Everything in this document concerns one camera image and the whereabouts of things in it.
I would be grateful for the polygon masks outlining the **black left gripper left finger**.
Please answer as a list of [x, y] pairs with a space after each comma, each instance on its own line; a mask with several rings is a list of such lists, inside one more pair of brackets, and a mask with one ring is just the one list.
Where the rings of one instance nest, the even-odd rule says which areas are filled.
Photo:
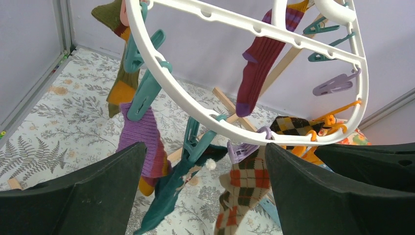
[[2, 191], [1, 234], [125, 234], [145, 156], [138, 142], [56, 179]]

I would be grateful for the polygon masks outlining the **white plastic clip hanger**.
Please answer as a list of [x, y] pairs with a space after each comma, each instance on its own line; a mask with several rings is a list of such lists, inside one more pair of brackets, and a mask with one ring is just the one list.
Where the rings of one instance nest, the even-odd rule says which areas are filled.
[[[236, 128], [219, 120], [217, 112], [204, 108], [178, 84], [168, 70], [168, 63], [165, 58], [152, 43], [145, 27], [144, 20], [153, 4], [153, 1], [145, 3], [139, 0], [128, 0], [125, 3], [126, 15], [135, 44], [156, 82], [191, 117], [217, 134], [250, 144], [267, 144], [268, 141], [263, 134]], [[345, 138], [362, 121], [369, 96], [369, 73], [353, 1], [311, 0], [298, 4], [299, 10], [315, 6], [322, 18], [345, 26], [348, 32], [346, 40], [350, 43], [351, 52], [338, 49], [338, 41], [324, 44], [312, 39], [313, 34], [327, 31], [327, 27], [321, 27], [319, 21], [313, 22], [303, 31], [302, 35], [288, 30], [287, 2], [284, 0], [274, 2], [271, 10], [271, 20], [268, 23], [199, 0], [162, 0], [160, 4], [194, 14], [208, 22], [221, 22], [247, 30], [256, 36], [253, 45], [243, 53], [247, 65], [243, 70], [243, 79], [237, 96], [236, 114], [239, 117], [249, 115], [254, 109], [271, 66], [281, 52], [281, 44], [290, 44], [293, 49], [297, 50], [304, 48], [311, 50], [313, 51], [313, 57], [318, 59], [341, 60], [353, 66], [357, 95], [355, 102], [352, 104], [351, 118], [345, 127], [324, 137], [311, 134], [304, 137], [283, 136], [272, 132], [272, 143], [292, 146], [332, 144]]]

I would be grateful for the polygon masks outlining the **teal clothespin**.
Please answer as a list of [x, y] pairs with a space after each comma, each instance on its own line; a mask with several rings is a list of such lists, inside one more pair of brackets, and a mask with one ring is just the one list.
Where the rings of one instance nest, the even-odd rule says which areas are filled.
[[131, 121], [141, 120], [160, 91], [160, 84], [148, 69], [143, 75], [136, 90], [130, 109], [127, 113], [127, 118]]

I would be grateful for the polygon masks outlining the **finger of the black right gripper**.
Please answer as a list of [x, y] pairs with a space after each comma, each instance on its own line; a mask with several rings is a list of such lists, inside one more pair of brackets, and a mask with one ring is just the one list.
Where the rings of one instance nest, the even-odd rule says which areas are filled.
[[319, 146], [315, 155], [350, 179], [399, 191], [415, 191], [415, 144]]

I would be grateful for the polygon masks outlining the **purple yellow striped sock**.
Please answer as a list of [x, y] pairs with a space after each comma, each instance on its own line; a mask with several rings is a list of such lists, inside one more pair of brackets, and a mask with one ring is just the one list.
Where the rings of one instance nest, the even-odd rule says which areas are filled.
[[120, 104], [120, 112], [124, 118], [124, 126], [120, 134], [117, 151], [120, 151], [136, 142], [143, 142], [147, 148], [138, 189], [145, 196], [150, 196], [159, 178], [168, 175], [171, 162], [161, 140], [153, 110], [149, 108], [139, 121], [131, 121], [127, 113], [131, 103]]

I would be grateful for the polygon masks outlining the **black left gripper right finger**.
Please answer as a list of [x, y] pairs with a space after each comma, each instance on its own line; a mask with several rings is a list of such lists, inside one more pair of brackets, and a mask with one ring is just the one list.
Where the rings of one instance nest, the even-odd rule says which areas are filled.
[[270, 143], [265, 149], [285, 235], [412, 235], [415, 192], [365, 184]]

